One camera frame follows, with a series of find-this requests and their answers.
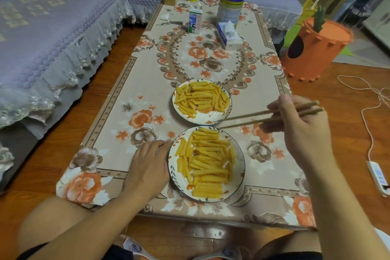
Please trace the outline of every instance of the metal can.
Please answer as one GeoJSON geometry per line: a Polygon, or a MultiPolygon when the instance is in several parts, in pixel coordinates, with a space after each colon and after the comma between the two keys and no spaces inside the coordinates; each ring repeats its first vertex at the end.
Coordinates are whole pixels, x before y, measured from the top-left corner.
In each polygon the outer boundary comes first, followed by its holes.
{"type": "Polygon", "coordinates": [[[236,28],[243,4],[244,0],[220,0],[217,22],[226,23],[231,21],[234,28],[236,28]]]}

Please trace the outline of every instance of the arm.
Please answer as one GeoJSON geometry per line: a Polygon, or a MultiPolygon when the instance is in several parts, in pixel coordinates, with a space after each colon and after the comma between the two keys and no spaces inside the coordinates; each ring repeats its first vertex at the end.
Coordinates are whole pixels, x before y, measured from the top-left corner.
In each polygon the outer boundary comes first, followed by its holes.
{"type": "Polygon", "coordinates": [[[284,130],[287,149],[306,175],[324,259],[389,260],[390,253],[337,167],[326,112],[298,116],[294,105],[306,102],[281,95],[268,108],[279,107],[284,125],[264,124],[263,129],[284,130]]]}
{"type": "Polygon", "coordinates": [[[168,183],[166,157],[171,145],[171,142],[164,141],[145,143],[134,154],[123,192],[113,202],[55,238],[28,260],[103,258],[126,225],[168,183]]]}

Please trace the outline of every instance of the shorts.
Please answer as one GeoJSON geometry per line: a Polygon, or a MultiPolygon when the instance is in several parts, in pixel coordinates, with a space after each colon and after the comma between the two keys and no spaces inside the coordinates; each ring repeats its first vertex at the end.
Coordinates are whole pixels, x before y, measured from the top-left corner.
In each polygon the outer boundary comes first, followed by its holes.
{"type": "MultiPolygon", "coordinates": [[[[46,244],[42,244],[22,253],[16,260],[27,260],[46,244]]],[[[134,260],[133,253],[119,246],[111,245],[102,260],[134,260]]],[[[322,260],[318,252],[290,252],[271,256],[266,260],[322,260]]]]}

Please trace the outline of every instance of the plate of fries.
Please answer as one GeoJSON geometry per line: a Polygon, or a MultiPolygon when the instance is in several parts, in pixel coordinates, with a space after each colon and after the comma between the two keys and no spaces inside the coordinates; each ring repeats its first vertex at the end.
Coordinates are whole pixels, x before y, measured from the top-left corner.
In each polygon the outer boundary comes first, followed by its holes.
{"type": "Polygon", "coordinates": [[[237,142],[209,126],[190,128],[176,138],[168,168],[180,191],[200,202],[227,199],[245,176],[244,155],[237,142]]]}
{"type": "Polygon", "coordinates": [[[179,85],[172,95],[175,110],[198,125],[213,125],[227,118],[232,110],[229,93],[207,79],[193,79],[179,85]]]}

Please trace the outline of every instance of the forearm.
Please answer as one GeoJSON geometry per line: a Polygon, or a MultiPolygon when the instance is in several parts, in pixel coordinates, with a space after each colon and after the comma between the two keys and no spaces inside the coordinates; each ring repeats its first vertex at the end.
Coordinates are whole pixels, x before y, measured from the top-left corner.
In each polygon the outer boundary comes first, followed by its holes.
{"type": "Polygon", "coordinates": [[[100,260],[145,203],[139,194],[119,196],[52,240],[28,260],[100,260]]]}
{"type": "Polygon", "coordinates": [[[324,259],[389,260],[387,248],[332,159],[305,171],[324,259]]]}

